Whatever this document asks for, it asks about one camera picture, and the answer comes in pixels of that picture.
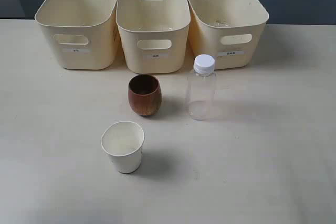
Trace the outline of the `brown wooden cup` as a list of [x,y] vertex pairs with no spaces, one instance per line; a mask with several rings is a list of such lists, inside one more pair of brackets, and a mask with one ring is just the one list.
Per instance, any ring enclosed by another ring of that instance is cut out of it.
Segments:
[[129,81],[128,101],[131,109],[140,116],[152,116],[162,103],[158,79],[149,74],[139,74]]

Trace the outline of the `clear plastic bottle white cap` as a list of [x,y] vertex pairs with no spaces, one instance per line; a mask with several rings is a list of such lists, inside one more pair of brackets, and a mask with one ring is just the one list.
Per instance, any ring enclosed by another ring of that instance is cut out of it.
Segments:
[[195,120],[208,117],[216,89],[215,59],[207,54],[196,56],[188,75],[185,107]]

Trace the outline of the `white paper cup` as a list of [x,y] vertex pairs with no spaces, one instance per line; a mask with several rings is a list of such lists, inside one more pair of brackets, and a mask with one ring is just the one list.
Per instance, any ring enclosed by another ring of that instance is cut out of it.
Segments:
[[144,140],[144,130],[137,123],[120,121],[106,129],[101,146],[118,172],[130,174],[141,165]]

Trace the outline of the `middle cream plastic bin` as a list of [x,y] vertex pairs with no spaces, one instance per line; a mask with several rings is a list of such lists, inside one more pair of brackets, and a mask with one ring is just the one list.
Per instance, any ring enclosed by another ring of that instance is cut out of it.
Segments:
[[116,23],[127,67],[134,73],[171,73],[184,62],[187,0],[118,0]]

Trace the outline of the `cream plastic bin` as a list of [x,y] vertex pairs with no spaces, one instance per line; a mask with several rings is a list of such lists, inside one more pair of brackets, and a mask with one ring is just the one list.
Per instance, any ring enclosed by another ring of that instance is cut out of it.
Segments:
[[259,0],[188,0],[188,40],[195,56],[208,54],[215,68],[246,66],[258,45],[269,14]]
[[65,69],[109,67],[119,46],[118,0],[44,0],[35,14],[58,64]]
[[134,73],[171,73],[184,62],[187,0],[118,0],[116,23],[127,67]]

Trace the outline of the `right cream plastic bin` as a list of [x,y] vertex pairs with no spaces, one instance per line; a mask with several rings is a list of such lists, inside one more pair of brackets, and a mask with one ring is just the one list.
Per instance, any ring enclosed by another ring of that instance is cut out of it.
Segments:
[[188,40],[195,56],[208,54],[215,68],[246,66],[258,45],[269,14],[259,0],[188,0]]

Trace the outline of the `left cream plastic bin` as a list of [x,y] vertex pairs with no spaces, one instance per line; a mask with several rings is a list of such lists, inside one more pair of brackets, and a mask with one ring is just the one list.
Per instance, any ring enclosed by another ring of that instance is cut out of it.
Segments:
[[44,0],[35,14],[58,64],[65,69],[109,67],[119,46],[118,0]]

